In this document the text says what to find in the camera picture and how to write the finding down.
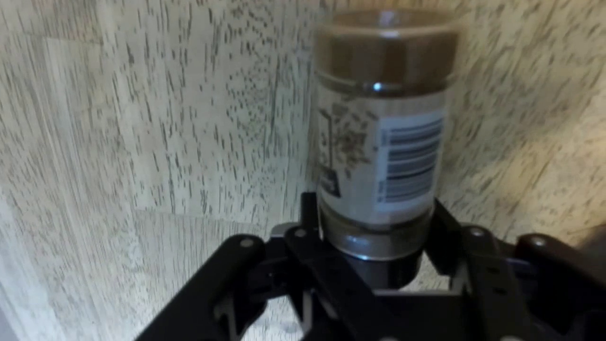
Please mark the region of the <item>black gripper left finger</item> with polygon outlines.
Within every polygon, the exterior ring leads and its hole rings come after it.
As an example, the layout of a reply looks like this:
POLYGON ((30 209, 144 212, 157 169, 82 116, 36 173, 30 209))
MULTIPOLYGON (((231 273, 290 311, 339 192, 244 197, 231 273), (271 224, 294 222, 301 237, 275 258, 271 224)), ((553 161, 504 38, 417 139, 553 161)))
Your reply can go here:
POLYGON ((318 199, 301 195, 299 220, 258 235, 233 235, 189 277, 136 341, 241 341, 271 300, 288 298, 303 341, 379 341, 366 303, 371 290, 320 239, 318 199))

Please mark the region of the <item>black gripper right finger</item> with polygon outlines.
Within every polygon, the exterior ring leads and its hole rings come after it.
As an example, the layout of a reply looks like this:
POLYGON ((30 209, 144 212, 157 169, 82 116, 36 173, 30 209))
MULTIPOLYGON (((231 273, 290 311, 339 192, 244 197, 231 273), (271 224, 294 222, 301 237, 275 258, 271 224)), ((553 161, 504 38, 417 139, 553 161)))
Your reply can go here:
POLYGON ((449 292, 419 300, 419 341, 606 341, 606 271, 561 239, 506 243, 436 203, 424 254, 449 292))

